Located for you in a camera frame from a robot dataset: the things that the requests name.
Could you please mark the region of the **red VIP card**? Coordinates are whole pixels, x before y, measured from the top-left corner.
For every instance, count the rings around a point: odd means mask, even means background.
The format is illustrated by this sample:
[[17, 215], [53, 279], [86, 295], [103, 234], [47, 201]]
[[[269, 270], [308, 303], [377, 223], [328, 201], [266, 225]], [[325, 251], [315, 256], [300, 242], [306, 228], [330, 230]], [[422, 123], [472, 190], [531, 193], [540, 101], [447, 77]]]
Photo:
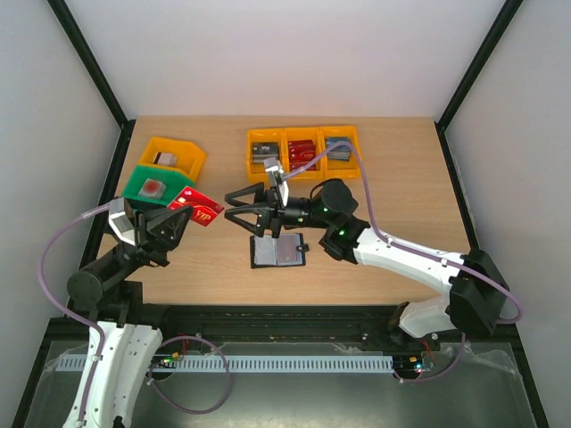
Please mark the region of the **red VIP card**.
[[169, 210], [191, 207], [191, 220], [201, 226], [209, 226], [223, 212], [224, 207], [198, 192], [191, 186], [185, 186], [167, 205]]

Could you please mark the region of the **black card holder wallet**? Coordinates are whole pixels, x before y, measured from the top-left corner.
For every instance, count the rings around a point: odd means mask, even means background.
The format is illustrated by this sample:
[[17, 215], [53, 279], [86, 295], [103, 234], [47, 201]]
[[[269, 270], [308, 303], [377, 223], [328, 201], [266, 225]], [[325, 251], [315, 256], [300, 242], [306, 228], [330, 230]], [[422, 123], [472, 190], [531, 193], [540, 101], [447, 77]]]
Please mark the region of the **black card holder wallet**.
[[270, 235], [250, 237], [251, 268], [291, 268], [306, 265], [309, 245], [301, 233], [281, 234], [278, 238]]

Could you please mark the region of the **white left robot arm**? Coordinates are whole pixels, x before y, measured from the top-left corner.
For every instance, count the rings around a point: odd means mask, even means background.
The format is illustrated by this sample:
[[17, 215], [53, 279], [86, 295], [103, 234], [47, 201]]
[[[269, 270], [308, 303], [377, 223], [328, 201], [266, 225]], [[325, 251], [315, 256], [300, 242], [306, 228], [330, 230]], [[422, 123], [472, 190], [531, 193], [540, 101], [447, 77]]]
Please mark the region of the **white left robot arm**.
[[144, 314], [143, 291], [129, 280], [142, 267], [166, 267], [192, 217], [190, 207], [132, 210], [109, 204], [116, 245], [73, 274], [67, 285], [74, 308], [86, 314], [89, 347], [67, 427], [129, 427], [144, 376], [163, 338]]

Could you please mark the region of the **red round card stack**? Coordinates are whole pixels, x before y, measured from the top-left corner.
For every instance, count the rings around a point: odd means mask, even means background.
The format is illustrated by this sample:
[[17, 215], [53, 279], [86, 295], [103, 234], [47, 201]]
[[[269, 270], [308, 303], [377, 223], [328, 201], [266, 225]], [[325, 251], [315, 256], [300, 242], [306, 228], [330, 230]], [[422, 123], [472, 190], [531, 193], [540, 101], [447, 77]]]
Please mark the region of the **red round card stack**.
[[147, 178], [138, 191], [139, 197], [153, 200], [160, 200], [166, 191], [167, 186], [159, 180]]

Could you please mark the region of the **black card stack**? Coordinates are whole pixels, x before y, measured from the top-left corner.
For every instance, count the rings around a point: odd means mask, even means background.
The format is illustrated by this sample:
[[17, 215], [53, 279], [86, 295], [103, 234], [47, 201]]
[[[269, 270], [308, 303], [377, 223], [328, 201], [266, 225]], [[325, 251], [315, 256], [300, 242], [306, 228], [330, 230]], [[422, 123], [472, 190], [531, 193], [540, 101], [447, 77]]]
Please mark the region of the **black card stack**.
[[280, 158], [280, 148], [278, 142], [257, 142], [252, 144], [252, 163], [262, 164], [269, 158]]

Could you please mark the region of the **silver card stack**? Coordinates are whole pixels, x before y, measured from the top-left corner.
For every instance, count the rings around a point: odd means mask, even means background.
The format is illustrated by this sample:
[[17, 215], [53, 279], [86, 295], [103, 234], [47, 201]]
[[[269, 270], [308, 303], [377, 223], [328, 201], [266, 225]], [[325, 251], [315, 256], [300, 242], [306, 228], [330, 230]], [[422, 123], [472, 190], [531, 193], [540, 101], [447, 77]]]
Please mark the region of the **silver card stack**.
[[173, 168], [178, 157], [170, 152], [157, 152], [153, 159], [153, 164]]

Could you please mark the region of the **yellow bin with black cards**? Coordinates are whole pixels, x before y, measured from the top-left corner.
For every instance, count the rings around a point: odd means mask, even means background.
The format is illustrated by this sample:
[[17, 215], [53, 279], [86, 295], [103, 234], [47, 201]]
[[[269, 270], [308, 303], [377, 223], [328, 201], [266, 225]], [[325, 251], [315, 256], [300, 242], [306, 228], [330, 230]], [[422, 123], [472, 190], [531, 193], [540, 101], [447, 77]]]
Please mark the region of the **yellow bin with black cards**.
[[252, 184], [267, 180], [264, 161], [269, 158], [276, 158], [285, 164], [284, 130], [282, 128], [248, 130], [246, 171], [248, 180]]

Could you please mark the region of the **yellow bin with red cards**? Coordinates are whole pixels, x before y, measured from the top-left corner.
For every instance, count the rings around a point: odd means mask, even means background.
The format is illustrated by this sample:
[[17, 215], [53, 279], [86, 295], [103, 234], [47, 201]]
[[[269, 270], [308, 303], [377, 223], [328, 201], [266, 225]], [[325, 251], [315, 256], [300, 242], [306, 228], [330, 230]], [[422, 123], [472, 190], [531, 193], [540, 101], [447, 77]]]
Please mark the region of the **yellow bin with red cards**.
[[285, 171], [294, 172], [313, 161], [322, 152], [318, 128], [284, 129]]

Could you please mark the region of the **yellow bin with blue cards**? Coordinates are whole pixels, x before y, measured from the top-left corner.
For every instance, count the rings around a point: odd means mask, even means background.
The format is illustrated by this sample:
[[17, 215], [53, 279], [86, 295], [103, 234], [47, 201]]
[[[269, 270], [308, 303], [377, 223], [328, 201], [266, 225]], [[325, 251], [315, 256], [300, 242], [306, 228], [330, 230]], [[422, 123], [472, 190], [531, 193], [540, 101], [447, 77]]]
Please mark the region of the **yellow bin with blue cards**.
[[354, 126], [325, 126], [320, 128], [324, 147], [336, 146], [323, 158], [325, 162], [324, 178], [359, 178], [360, 166], [348, 144], [352, 145], [361, 156], [359, 139]]

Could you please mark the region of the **blue card stack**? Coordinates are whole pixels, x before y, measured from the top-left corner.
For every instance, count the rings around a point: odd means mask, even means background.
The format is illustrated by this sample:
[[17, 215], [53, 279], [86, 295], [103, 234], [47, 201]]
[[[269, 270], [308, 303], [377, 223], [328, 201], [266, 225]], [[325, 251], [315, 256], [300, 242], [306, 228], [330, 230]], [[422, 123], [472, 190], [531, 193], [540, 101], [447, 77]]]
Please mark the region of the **blue card stack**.
[[327, 153], [327, 158], [332, 161], [349, 161], [351, 159], [352, 141], [348, 136], [326, 136], [326, 148], [331, 147]]

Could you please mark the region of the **green bin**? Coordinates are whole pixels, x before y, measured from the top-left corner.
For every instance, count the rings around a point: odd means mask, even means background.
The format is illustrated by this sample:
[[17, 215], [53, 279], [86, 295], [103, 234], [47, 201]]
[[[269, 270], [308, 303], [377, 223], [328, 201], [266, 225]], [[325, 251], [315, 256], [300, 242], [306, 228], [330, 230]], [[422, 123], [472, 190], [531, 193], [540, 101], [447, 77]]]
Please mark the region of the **green bin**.
[[167, 206], [187, 186], [194, 187], [194, 181], [176, 170], [136, 166], [121, 196], [132, 201]]

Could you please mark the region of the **yellow bin left side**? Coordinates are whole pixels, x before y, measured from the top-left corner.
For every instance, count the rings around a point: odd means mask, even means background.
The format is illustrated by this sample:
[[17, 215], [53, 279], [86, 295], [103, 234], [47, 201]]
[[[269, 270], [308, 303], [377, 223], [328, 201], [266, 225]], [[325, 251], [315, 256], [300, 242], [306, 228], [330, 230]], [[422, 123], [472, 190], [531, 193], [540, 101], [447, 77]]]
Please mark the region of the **yellow bin left side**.
[[[175, 154], [178, 157], [176, 165], [170, 168], [153, 164], [153, 159], [157, 152], [170, 152]], [[201, 174], [206, 157], [206, 152], [193, 142], [152, 136], [137, 164], [146, 167], [176, 170], [196, 183]]]

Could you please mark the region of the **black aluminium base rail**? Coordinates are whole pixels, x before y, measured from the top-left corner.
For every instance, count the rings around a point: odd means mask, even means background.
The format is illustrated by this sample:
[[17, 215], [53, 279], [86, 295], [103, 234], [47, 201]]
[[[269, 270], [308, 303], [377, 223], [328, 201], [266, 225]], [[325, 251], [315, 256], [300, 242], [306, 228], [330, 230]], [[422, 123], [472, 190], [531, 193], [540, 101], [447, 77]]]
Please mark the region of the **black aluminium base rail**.
[[89, 321], [149, 325], [169, 339], [183, 333], [223, 342], [356, 343], [365, 351], [384, 353], [440, 349], [440, 341], [458, 342], [456, 330], [406, 339], [396, 331], [395, 305], [373, 306], [204, 306], [144, 304], [139, 309], [84, 311]]

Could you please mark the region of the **black left rear frame post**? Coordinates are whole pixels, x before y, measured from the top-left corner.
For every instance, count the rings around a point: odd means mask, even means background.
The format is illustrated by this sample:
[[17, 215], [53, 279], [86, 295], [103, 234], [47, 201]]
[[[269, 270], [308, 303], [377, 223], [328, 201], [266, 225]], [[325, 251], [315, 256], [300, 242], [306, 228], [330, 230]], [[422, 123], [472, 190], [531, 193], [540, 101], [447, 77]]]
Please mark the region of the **black left rear frame post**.
[[102, 97], [110, 114], [120, 128], [125, 128], [129, 123], [129, 119], [121, 108], [117, 96], [113, 92], [108, 79], [104, 75], [67, 2], [64, 0], [47, 0], [47, 3], [81, 60], [98, 93]]

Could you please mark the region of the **black frame post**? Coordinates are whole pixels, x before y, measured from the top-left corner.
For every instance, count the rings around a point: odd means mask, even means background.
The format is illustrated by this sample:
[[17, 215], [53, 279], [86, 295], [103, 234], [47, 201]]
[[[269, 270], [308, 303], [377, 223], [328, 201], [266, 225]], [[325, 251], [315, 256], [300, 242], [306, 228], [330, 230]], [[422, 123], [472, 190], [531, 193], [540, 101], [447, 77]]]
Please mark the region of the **black frame post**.
[[47, 3], [81, 60], [98, 93], [102, 97], [110, 114], [120, 128], [125, 128], [129, 123], [129, 119], [121, 108], [117, 96], [113, 92], [108, 79], [104, 75], [67, 2], [64, 0], [47, 0]]
[[467, 98], [470, 90], [492, 56], [496, 46], [515, 18], [523, 0], [507, 0], [503, 3], [483, 41], [476, 50], [467, 70], [456, 87], [450, 101], [447, 103], [440, 119], [435, 123], [438, 134], [446, 132], [449, 125]]

